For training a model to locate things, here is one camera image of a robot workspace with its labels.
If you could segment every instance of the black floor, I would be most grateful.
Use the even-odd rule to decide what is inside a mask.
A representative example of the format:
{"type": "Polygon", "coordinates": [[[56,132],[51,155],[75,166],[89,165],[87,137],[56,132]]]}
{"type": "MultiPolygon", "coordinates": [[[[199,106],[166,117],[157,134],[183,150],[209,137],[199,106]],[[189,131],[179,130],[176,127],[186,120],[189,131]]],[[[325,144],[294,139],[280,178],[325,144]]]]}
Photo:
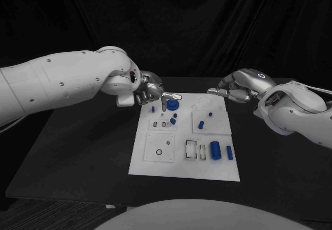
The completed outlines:
{"type": "MultiPolygon", "coordinates": [[[[20,199],[0,211],[0,230],[92,230],[126,211],[126,207],[92,203],[20,199]]],[[[332,230],[332,222],[299,223],[315,230],[332,230]]]]}

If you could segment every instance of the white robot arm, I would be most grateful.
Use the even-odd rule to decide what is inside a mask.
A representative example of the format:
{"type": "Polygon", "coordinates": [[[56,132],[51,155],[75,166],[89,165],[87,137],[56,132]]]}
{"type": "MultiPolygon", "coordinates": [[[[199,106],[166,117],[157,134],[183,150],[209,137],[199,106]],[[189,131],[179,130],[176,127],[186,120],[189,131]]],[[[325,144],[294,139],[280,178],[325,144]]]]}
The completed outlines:
{"type": "Polygon", "coordinates": [[[91,99],[98,90],[117,96],[118,106],[133,106],[134,97],[139,104],[182,99],[165,92],[157,75],[140,71],[121,48],[58,53],[0,69],[0,126],[91,99]]]}
{"type": "Polygon", "coordinates": [[[260,100],[254,114],[281,135],[299,132],[313,143],[332,149],[332,106],[310,90],[332,94],[296,81],[277,85],[260,71],[241,69],[219,82],[209,94],[245,103],[260,100]]]}

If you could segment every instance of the white round object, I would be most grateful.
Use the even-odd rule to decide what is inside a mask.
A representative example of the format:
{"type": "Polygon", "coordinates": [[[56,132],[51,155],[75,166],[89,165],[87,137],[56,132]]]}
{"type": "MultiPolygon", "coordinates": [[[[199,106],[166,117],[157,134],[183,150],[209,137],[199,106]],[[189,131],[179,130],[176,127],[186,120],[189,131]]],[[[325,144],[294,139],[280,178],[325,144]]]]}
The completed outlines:
{"type": "Polygon", "coordinates": [[[209,107],[212,105],[212,100],[208,97],[199,98],[199,105],[204,107],[209,107]]]}
{"type": "Polygon", "coordinates": [[[95,230],[309,230],[292,220],[244,205],[212,200],[166,200],[140,206],[95,230]]]}

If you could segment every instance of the blue cylinder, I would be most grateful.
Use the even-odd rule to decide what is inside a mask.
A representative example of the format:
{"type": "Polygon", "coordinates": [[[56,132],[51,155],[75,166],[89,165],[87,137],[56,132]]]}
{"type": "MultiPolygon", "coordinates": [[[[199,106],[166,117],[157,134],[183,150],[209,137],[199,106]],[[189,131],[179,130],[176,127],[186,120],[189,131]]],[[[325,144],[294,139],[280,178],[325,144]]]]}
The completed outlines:
{"type": "Polygon", "coordinates": [[[170,119],[170,123],[175,125],[175,123],[176,123],[176,119],[175,118],[170,119]]]}
{"type": "Polygon", "coordinates": [[[227,146],[227,155],[228,155],[228,159],[232,160],[232,149],[229,145],[227,146]]]}
{"type": "Polygon", "coordinates": [[[179,101],[178,100],[167,100],[167,103],[166,103],[166,107],[167,107],[167,110],[178,110],[180,104],[179,104],[179,101]]]}
{"type": "Polygon", "coordinates": [[[202,129],[204,121],[199,122],[199,129],[202,129]]]}
{"type": "Polygon", "coordinates": [[[221,159],[221,151],[219,151],[219,142],[218,141],[211,142],[211,157],[214,160],[221,159]]]}

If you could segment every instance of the black backdrop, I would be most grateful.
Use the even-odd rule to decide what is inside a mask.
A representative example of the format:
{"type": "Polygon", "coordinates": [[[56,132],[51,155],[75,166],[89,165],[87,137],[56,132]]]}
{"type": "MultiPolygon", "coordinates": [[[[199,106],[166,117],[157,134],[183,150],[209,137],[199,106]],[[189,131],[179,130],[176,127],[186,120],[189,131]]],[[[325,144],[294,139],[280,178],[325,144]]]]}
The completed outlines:
{"type": "MultiPolygon", "coordinates": [[[[329,0],[1,0],[0,67],[118,46],[162,77],[222,77],[254,68],[332,88],[331,13],[329,0]]],[[[12,150],[1,150],[0,167],[10,169],[0,192],[49,115],[30,115],[0,134],[12,150]]]]}

